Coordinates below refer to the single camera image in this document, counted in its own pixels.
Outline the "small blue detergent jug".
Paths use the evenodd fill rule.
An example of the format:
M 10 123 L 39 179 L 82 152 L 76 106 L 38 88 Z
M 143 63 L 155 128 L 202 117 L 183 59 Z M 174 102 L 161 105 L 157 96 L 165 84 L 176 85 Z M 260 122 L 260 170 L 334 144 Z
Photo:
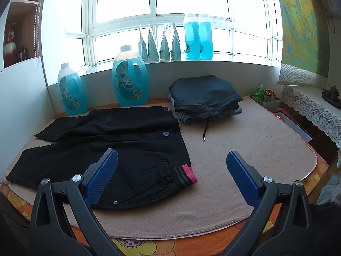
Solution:
M 84 84 L 80 75 L 68 63 L 61 64 L 57 85 L 62 106 L 68 116 L 80 115 L 88 110 Z

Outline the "landscape painting scroll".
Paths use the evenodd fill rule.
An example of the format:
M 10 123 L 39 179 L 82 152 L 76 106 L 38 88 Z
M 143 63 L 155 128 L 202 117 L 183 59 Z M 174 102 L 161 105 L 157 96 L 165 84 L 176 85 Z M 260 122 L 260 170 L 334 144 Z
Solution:
M 322 0 L 279 0 L 283 52 L 279 83 L 325 87 L 329 33 Z

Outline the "folded dark navy pants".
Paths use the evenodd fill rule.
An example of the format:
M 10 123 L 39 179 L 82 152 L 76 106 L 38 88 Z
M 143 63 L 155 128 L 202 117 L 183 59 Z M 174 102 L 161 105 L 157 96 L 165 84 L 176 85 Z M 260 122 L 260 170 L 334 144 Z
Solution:
M 214 75 L 178 79 L 169 92 L 175 110 L 186 113 L 216 114 L 243 100 L 229 81 Z

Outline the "red white ceramic jar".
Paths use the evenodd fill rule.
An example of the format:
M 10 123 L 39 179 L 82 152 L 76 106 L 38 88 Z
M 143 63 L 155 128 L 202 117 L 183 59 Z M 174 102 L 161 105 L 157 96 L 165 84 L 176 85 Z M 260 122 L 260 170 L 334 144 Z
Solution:
M 11 23 L 6 26 L 3 45 L 3 58 L 5 68 L 17 63 L 17 47 L 15 43 L 15 31 L 17 24 Z

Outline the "tall blue bottle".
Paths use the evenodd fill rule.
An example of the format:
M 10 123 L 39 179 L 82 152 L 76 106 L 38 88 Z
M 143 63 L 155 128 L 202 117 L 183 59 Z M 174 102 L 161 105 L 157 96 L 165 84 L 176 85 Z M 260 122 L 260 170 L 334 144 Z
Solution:
M 211 60 L 213 58 L 213 41 L 212 41 L 212 21 L 208 14 L 200 14 L 198 18 L 199 37 L 201 40 L 202 60 Z
M 186 13 L 183 20 L 185 30 L 186 59 L 197 60 L 200 58 L 201 41 L 199 37 L 198 19 L 193 13 Z

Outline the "black pants pink waistband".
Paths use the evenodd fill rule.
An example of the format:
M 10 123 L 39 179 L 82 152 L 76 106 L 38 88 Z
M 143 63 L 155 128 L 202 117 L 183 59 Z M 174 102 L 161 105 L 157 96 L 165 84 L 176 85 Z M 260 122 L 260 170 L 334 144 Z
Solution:
M 96 209 L 132 209 L 172 197 L 195 184 L 177 118 L 169 107 L 92 110 L 60 117 L 36 135 L 45 146 L 24 150 L 7 180 L 37 189 L 82 174 L 108 149 L 118 166 Z

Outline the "right tall blue bottle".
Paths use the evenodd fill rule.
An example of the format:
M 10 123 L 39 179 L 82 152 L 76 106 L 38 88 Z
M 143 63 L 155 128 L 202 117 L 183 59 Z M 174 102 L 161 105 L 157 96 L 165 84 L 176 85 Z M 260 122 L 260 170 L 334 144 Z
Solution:
M 212 41 L 212 21 L 208 14 L 200 14 L 198 18 L 199 37 L 201 40 L 202 60 L 211 60 L 213 58 L 213 41 Z

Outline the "refill pouch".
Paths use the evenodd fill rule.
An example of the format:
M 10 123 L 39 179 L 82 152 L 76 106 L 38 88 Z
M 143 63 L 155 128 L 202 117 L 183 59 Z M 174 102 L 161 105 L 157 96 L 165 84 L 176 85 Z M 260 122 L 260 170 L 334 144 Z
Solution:
M 170 60 L 169 45 L 168 45 L 168 41 L 166 38 L 166 32 L 167 32 L 168 27 L 169 27 L 169 24 L 165 24 L 163 26 L 162 41 L 161 41 L 160 52 L 159 52 L 159 57 L 161 61 Z
M 148 34 L 148 56 L 149 61 L 158 61 L 159 60 L 159 54 L 157 51 L 157 45 L 155 43 L 154 37 L 153 37 L 153 30 L 152 27 L 148 27 L 149 34 Z
M 172 49 L 170 52 L 171 60 L 180 61 L 181 60 L 181 47 L 178 31 L 176 29 L 176 24 L 173 22 L 173 39 L 172 39 Z
M 143 61 L 147 63 L 149 61 L 147 46 L 142 36 L 142 27 L 139 27 L 140 39 L 138 43 L 139 55 L 142 57 Z

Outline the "wooden shelf cabinet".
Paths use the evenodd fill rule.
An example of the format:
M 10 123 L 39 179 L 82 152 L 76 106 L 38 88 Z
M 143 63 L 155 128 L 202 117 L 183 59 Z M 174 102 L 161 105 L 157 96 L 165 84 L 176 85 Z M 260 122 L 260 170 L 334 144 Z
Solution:
M 35 58 L 38 48 L 38 25 L 41 0 L 10 0 L 5 10 L 5 27 L 16 23 L 17 63 Z

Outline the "white window frame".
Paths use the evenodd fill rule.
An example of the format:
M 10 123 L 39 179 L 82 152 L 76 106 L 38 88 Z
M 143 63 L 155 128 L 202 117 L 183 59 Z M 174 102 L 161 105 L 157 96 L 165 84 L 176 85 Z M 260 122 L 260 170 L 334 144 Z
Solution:
M 74 0 L 66 38 L 80 49 L 80 64 L 114 59 L 125 44 L 152 36 L 156 47 L 178 34 L 186 49 L 184 18 L 208 15 L 213 59 L 278 66 L 283 34 L 279 0 Z

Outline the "orange floral bed sheet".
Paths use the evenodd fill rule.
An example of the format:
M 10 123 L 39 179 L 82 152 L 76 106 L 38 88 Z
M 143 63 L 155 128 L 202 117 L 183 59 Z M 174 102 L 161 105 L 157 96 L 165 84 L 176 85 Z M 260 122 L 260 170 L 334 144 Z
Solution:
M 329 165 L 317 153 L 317 166 L 314 171 L 304 179 L 303 184 L 309 198 L 317 194 L 317 188 L 327 175 Z M 11 205 L 13 214 L 29 221 L 33 210 L 32 205 L 19 197 L 8 183 L 1 185 L 1 193 Z M 236 237 L 247 220 L 240 221 L 214 233 L 202 236 L 186 237 L 172 240 L 119 240 L 113 238 L 115 244 L 122 249 L 125 255 L 218 255 Z

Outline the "dark ornament on table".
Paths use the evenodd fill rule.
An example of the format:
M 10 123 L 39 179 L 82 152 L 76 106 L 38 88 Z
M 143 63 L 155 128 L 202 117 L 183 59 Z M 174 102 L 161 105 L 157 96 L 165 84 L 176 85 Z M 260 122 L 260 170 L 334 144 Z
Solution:
M 339 99 L 339 92 L 336 86 L 331 87 L 329 90 L 322 90 L 322 98 L 337 109 L 341 109 L 341 101 Z

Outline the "white lace tablecloth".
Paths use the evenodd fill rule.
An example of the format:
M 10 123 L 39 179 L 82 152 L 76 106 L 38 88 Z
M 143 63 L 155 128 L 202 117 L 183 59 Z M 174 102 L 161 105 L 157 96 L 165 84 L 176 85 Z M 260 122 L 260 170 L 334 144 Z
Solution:
M 284 85 L 280 99 L 305 116 L 340 148 L 340 109 L 323 100 L 322 90 Z

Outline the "folded grey pants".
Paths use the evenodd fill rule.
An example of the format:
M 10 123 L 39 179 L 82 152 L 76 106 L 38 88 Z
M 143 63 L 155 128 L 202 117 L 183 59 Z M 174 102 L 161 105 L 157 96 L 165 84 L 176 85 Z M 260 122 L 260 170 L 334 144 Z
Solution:
M 236 105 L 223 110 L 204 110 L 202 106 L 194 106 L 194 110 L 190 110 L 190 112 L 180 110 L 175 113 L 176 117 L 184 125 L 197 124 L 209 120 L 220 120 L 241 113 L 242 108 L 240 107 L 239 102 L 242 100 L 243 99 L 241 98 Z

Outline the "left tall blue bottle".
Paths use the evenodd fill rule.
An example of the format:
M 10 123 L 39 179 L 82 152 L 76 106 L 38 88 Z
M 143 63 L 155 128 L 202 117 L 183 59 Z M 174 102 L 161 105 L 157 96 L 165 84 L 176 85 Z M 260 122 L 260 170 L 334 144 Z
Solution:
M 185 30 L 186 59 L 197 60 L 200 58 L 201 41 L 199 37 L 198 19 L 193 13 L 186 13 L 183 20 Z

